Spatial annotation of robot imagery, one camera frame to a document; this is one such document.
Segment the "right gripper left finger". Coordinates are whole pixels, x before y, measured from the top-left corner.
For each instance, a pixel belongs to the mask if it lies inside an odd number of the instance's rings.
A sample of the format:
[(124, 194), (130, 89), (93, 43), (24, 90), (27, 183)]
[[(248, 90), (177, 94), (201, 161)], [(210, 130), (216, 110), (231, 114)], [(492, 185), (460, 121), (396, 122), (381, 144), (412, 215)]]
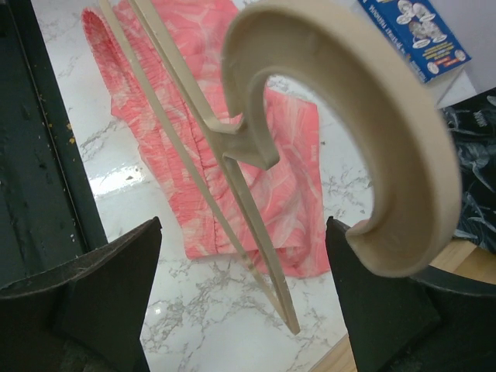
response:
[(1, 289), (3, 371), (148, 371), (140, 334), (160, 255), (150, 219)]

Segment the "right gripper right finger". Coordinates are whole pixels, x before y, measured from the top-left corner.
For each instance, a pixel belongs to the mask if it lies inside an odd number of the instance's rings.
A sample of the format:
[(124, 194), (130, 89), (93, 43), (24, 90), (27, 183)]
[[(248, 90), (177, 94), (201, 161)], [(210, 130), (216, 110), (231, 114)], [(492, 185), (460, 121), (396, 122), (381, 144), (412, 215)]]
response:
[(427, 267), (372, 274), (327, 221), (325, 245), (359, 371), (493, 371), (495, 286)]

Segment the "pink patterned shorts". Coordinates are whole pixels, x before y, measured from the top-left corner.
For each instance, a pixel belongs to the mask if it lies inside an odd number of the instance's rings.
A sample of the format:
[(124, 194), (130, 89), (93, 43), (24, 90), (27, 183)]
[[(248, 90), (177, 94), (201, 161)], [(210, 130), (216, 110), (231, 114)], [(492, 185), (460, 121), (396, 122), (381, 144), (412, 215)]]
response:
[[(216, 117), (229, 122), (220, 78), (224, 35), (236, 16), (230, 1), (157, 1), (164, 21)], [(259, 270), (265, 264), (206, 138), (127, 2), (114, 7), (161, 105), (216, 203)], [(84, 34), (111, 96), (111, 113), (124, 121), (140, 156), (157, 179), (181, 227), (187, 258), (231, 254), (234, 247), (154, 115), (101, 12), (81, 14)], [(267, 125), (280, 155), (269, 170), (242, 164), (283, 271), (314, 277), (329, 270), (319, 173), (319, 114), (310, 103), (267, 90)]]

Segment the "beige plastic hanger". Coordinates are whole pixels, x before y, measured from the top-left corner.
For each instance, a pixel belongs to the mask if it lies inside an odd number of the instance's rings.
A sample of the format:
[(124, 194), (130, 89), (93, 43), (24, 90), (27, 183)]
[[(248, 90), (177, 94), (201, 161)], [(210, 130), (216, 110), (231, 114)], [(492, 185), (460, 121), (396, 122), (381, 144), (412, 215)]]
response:
[(430, 94), (371, 26), (327, 1), (259, 1), (232, 21), (222, 48), (222, 85), (235, 125), (220, 122), (150, 1), (131, 9), (196, 119), (270, 275), (250, 272), (292, 333), (300, 326), (267, 228), (240, 170), (280, 159), (267, 126), (264, 89), (282, 74), (336, 110), (374, 187), (371, 217), (346, 232), (373, 274), (407, 277), (450, 241), (461, 186), (450, 135)]

